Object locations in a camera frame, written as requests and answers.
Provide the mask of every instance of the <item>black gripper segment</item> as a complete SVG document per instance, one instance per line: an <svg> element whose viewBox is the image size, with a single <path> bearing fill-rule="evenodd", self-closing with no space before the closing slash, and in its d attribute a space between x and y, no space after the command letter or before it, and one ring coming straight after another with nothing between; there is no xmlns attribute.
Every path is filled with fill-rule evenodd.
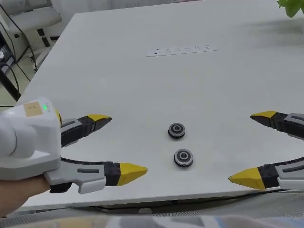
<svg viewBox="0 0 304 228"><path fill-rule="evenodd" d="M95 121L89 118L88 116L84 116L78 119L80 123L82 123L84 130L83 130L83 137L88 136L90 133L94 131L95 128Z"/></svg>
<svg viewBox="0 0 304 228"><path fill-rule="evenodd" d="M50 193L64 193L67 192L72 186L72 182L51 185Z"/></svg>
<svg viewBox="0 0 304 228"><path fill-rule="evenodd" d="M284 132L304 139L304 126L300 123L284 121Z"/></svg>
<svg viewBox="0 0 304 228"><path fill-rule="evenodd" d="M266 164L257 168L266 189L278 187L278 173L274 164Z"/></svg>
<svg viewBox="0 0 304 228"><path fill-rule="evenodd" d="M276 113L270 118L270 125L279 132L285 132L285 121L287 114Z"/></svg>
<svg viewBox="0 0 304 228"><path fill-rule="evenodd" d="M106 177L106 186L117 186L120 179L120 163L117 162L105 162L104 174Z"/></svg>
<svg viewBox="0 0 304 228"><path fill-rule="evenodd" d="M112 161L76 161L67 158L61 158L61 161L80 165L104 165L104 176L106 177L106 186L117 186L120 178L120 163Z"/></svg>
<svg viewBox="0 0 304 228"><path fill-rule="evenodd" d="M61 147L65 147L70 143L81 139L83 136L84 127L82 125L73 127L61 134Z"/></svg>
<svg viewBox="0 0 304 228"><path fill-rule="evenodd" d="M108 122L110 122L112 120L112 118L105 118L105 119L100 119L95 121L95 125L94 125L94 129L93 131L97 131L100 128L102 128L103 126L105 126Z"/></svg>
<svg viewBox="0 0 304 228"><path fill-rule="evenodd" d="M277 162L277 163L274 163L275 166L279 166L279 165L289 165L289 164L293 164L293 163L297 163L297 162L302 162L304 161L304 157L302 158L297 158L297 159L294 159L294 160L289 160L289 161L283 161L283 162Z"/></svg>

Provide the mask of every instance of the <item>floor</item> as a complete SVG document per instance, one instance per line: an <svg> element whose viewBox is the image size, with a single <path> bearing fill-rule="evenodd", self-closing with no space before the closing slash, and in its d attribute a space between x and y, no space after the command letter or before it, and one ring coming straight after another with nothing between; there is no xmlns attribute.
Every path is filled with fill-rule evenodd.
<svg viewBox="0 0 304 228"><path fill-rule="evenodd" d="M29 79L32 79L34 77L34 71L33 71L33 63L30 61L29 57L24 57L21 59L18 63L18 65L22 68L22 70L27 74ZM24 76L24 74L20 71L20 69L17 67L17 65L14 65L12 67L19 87L20 87L20 93L22 94L23 91L26 89L26 87L29 84L28 79ZM12 81L14 86L16 86L13 74L11 71L8 71L7 73L8 78ZM14 105L16 101L10 96L10 94L6 91L6 89L0 84L0 106L6 106L6 105ZM0 107L0 111L3 111L7 109L7 107Z"/></svg>

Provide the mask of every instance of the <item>black bearing seal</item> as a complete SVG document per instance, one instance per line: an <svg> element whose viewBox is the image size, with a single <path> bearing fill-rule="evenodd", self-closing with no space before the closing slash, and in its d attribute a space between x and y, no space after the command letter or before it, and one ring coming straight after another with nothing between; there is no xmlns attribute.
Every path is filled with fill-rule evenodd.
<svg viewBox="0 0 304 228"><path fill-rule="evenodd" d="M173 123L170 125L168 129L168 134L173 139L180 139L182 138L186 133L185 126L181 123Z"/></svg>
<svg viewBox="0 0 304 228"><path fill-rule="evenodd" d="M174 154L174 162L179 167L189 167L193 164L193 154L187 149L179 149Z"/></svg>

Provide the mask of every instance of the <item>gray gripper arm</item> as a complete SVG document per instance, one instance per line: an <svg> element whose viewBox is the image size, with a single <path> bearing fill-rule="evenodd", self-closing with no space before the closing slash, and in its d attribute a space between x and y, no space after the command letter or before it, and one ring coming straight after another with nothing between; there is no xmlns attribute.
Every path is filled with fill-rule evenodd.
<svg viewBox="0 0 304 228"><path fill-rule="evenodd" d="M304 131L304 114L291 113L284 120L297 124L297 127L302 127ZM304 140L300 136L290 133L288 135ZM278 163L275 169L278 174L278 183L282 189L304 190L304 157Z"/></svg>
<svg viewBox="0 0 304 228"><path fill-rule="evenodd" d="M79 128L83 124L77 119L65 119L61 124L61 140L64 144L63 147L67 147L78 141L82 135L76 134L72 137L64 138L64 134L71 133L71 130ZM90 193L98 190L102 190L106 184L104 165L102 164L90 164L89 162L77 162L68 159L61 159L60 166L56 170L48 171L44 173L49 185L56 186L65 183L75 183L78 185L78 192L80 194Z"/></svg>
<svg viewBox="0 0 304 228"><path fill-rule="evenodd" d="M86 194L102 190L106 184L104 165L75 164L61 161L58 169L44 173L50 185L75 183L78 192Z"/></svg>

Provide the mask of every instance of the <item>electrical outlet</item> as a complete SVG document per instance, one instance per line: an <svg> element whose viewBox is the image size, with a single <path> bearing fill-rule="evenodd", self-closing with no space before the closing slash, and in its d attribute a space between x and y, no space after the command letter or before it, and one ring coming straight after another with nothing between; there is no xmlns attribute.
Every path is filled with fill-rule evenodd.
<svg viewBox="0 0 304 228"><path fill-rule="evenodd" d="M218 49L212 45L193 45L186 47L156 48L147 52L147 57L168 56L186 53L217 51Z"/></svg>

